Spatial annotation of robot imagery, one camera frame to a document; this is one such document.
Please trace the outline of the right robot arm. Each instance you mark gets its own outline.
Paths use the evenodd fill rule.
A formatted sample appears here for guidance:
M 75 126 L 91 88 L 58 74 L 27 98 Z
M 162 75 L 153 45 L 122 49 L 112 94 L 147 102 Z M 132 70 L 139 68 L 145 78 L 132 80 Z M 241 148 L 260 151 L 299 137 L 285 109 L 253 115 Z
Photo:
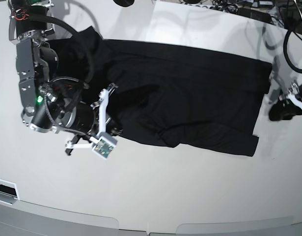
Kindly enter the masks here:
M 73 134 L 65 152 L 89 148 L 107 159 L 117 145 L 121 127 L 107 113 L 109 98 L 116 89 L 111 83 L 92 104 L 82 101 L 94 75 L 93 58 L 85 49 L 89 71 L 81 79 L 58 76 L 59 57 L 48 42 L 55 26 L 72 35 L 77 32 L 64 21 L 52 16 L 50 0 L 9 0 L 9 40 L 16 45 L 16 70 L 23 111 L 22 122 L 31 130 Z

